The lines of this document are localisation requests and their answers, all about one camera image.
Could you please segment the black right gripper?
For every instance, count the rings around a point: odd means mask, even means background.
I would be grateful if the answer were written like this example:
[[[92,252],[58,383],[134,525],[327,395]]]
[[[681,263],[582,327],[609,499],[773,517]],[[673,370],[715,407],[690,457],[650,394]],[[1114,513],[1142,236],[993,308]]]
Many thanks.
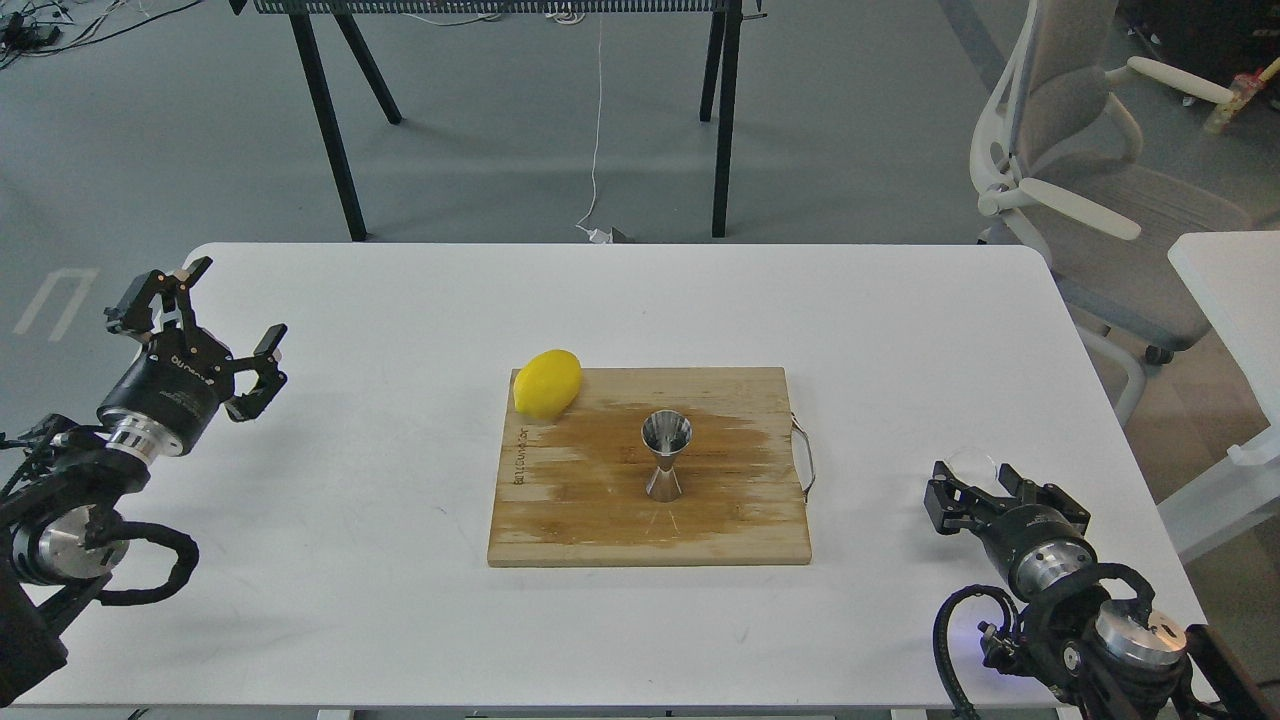
[[[934,462],[924,506],[934,530],[974,533],[1018,600],[1032,601],[1057,580],[1097,562],[1084,533],[1091,512],[1056,484],[1039,486],[1002,462],[997,482],[1012,498],[996,498]]]

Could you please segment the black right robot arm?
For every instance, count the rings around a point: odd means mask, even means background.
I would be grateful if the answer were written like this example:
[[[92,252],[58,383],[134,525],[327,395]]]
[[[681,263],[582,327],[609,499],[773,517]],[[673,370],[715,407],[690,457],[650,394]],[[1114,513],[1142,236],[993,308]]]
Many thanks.
[[[972,532],[1004,579],[954,592],[934,618],[932,653],[955,717],[977,717],[948,648],[954,610],[970,597],[992,598],[1002,614],[978,626],[983,664],[1037,679],[1084,719],[1155,719],[1167,705],[1181,719],[1277,716],[1219,633],[1179,625],[1155,609],[1135,569],[1097,559],[1085,541],[1091,514],[1070,495],[1007,464],[996,477],[1002,497],[938,461],[924,495],[934,530]]]

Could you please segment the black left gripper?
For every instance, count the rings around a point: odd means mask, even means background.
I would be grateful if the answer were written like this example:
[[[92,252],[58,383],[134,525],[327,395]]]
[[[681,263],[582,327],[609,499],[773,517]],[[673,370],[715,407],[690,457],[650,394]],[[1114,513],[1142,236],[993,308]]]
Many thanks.
[[[177,272],[142,273],[104,310],[109,333],[143,346],[97,410],[108,448],[136,459],[184,456],[221,405],[233,421],[256,420],[288,382],[279,368],[287,324],[269,327],[247,357],[230,357],[197,324],[189,291],[211,265],[211,258],[197,258]],[[232,379],[241,372],[256,380],[234,395]]]

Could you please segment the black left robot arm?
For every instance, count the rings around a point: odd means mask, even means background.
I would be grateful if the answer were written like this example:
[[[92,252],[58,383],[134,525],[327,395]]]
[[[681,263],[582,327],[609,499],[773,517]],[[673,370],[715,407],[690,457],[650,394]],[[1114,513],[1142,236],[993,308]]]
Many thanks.
[[[1,700],[12,705],[67,665],[63,632],[92,603],[141,606],[173,597],[198,565],[196,541],[170,527],[128,521],[116,502],[137,493],[161,456],[191,452],[216,413],[257,418],[287,382],[284,324],[236,357],[198,325],[189,292],[211,266],[137,275],[105,310],[106,329],[140,351],[83,424],[51,413],[3,437],[23,452],[3,487]]]

